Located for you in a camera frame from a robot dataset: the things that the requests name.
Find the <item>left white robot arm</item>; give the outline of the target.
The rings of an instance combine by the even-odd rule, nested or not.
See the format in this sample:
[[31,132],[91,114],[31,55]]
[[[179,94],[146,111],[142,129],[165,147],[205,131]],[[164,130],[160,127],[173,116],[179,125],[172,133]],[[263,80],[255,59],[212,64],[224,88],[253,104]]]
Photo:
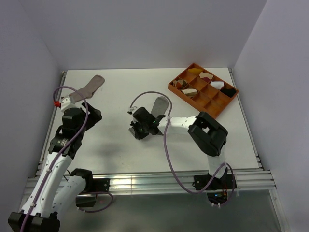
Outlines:
[[45,166],[30,197],[19,212],[12,212],[8,224],[14,232],[57,232],[60,214],[83,192],[94,187],[92,172],[75,169],[68,184],[58,191],[61,180],[82,145],[85,131],[102,120],[101,111],[83,102],[82,107],[64,110],[62,124],[50,142]]

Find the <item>grey sock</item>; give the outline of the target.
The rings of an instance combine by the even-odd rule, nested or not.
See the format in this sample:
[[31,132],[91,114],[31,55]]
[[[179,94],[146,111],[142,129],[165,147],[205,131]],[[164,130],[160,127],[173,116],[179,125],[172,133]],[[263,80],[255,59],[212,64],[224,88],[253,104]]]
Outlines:
[[165,97],[163,96],[157,97],[151,110],[151,114],[154,117],[158,117],[159,115],[165,115],[165,112],[168,109],[168,107],[169,102]]

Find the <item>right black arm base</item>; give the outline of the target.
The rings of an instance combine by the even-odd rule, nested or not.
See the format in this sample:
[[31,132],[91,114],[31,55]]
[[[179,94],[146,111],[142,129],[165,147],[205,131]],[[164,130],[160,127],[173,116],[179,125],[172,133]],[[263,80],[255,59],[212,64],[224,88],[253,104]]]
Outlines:
[[[192,186],[195,190],[202,190],[210,178],[211,176],[209,174],[195,175]],[[206,189],[208,200],[213,204],[223,204],[228,200],[227,191],[234,191],[236,188],[237,184],[232,174],[227,174],[221,179],[215,177]]]

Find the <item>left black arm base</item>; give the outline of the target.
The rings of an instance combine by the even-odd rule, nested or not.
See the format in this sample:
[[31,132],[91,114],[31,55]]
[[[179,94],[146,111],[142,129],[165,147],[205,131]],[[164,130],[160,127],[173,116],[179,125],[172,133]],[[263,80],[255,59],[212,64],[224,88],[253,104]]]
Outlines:
[[95,178],[92,184],[86,190],[83,190],[75,200],[76,206],[79,208],[90,208],[95,206],[98,199],[97,194],[92,192],[109,192],[110,179],[109,178]]

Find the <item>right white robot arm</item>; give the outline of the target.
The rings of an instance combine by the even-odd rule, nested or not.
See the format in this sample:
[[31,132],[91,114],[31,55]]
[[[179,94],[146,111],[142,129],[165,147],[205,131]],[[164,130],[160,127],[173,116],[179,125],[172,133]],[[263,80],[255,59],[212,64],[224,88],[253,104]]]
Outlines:
[[220,188],[226,181],[227,164],[222,151],[227,141],[227,130],[206,112],[196,116],[170,117],[160,114],[154,116],[144,107],[132,107],[128,110],[133,120],[129,131],[142,140],[148,135],[163,136],[165,152],[168,153],[167,135],[189,135],[196,146],[207,155],[209,170],[209,183],[213,188]]

